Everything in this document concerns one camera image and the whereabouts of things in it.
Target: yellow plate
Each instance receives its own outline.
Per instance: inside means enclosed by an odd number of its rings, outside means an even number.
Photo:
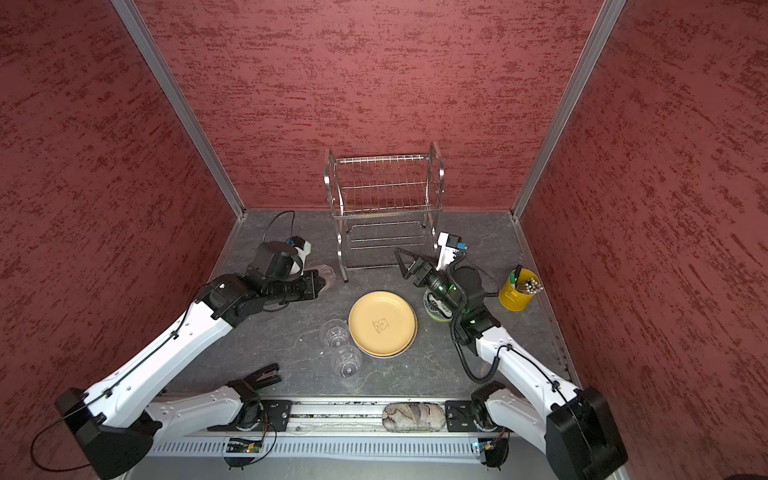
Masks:
[[[369,355],[395,356],[413,342],[416,315],[394,293],[371,292],[361,296],[349,312],[349,334]]]
[[[375,353],[371,353],[368,350],[360,347],[360,345],[358,345],[358,348],[360,348],[363,352],[367,353],[368,355],[376,357],[377,359],[391,359],[392,357],[398,356],[399,354],[405,352],[411,345],[413,345],[413,341],[416,340],[416,331],[418,329],[419,329],[419,320],[417,319],[416,320],[416,328],[413,330],[413,336],[411,337],[411,341],[408,342],[408,345],[406,345],[406,347],[404,349],[402,349],[399,352],[394,353],[392,355],[376,355]]]

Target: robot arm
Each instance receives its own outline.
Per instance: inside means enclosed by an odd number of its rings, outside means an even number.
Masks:
[[[546,454],[560,480],[602,480],[627,461],[627,452],[605,398],[595,389],[581,391],[561,378],[517,343],[485,308],[488,295],[477,270],[462,266],[466,245],[461,238],[441,234],[450,247],[450,263],[397,248],[403,278],[425,286],[438,303],[436,311],[450,311],[451,337],[467,375],[486,383],[500,372],[523,395],[519,398],[501,383],[491,382],[472,394],[475,422],[483,429],[503,426]],[[406,266],[403,256],[413,258]],[[484,377],[467,367],[462,347],[492,365]]]
[[[317,270],[303,271],[309,251],[300,237],[260,244],[245,275],[217,277],[134,358],[87,390],[69,389],[56,400],[100,478],[125,473],[155,442],[232,422],[248,429],[259,421],[257,390],[280,381],[277,365],[203,395],[153,399],[193,358],[265,305],[317,298],[326,282]]]

